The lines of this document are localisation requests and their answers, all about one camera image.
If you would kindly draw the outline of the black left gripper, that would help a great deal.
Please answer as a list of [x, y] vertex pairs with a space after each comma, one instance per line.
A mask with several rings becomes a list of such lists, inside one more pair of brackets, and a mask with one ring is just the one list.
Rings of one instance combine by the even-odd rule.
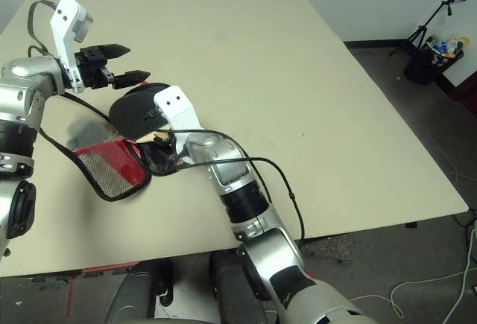
[[146, 71], [129, 71], [113, 77], [107, 69], [107, 58], [119, 58], [130, 52], [126, 46], [107, 44], [81, 48], [75, 53], [75, 62], [86, 88], [100, 89], [112, 84], [114, 89], [123, 89], [146, 81], [151, 75]]

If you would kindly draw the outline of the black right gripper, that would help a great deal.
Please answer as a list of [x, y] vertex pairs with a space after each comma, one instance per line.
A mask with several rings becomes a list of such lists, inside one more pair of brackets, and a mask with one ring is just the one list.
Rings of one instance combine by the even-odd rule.
[[[151, 109], [144, 117], [144, 121], [148, 122], [164, 122], [162, 111], [158, 108]], [[171, 164], [175, 164], [177, 161], [176, 150], [177, 139], [174, 134], [160, 133], [159, 134], [159, 148], [161, 150], [162, 159]]]

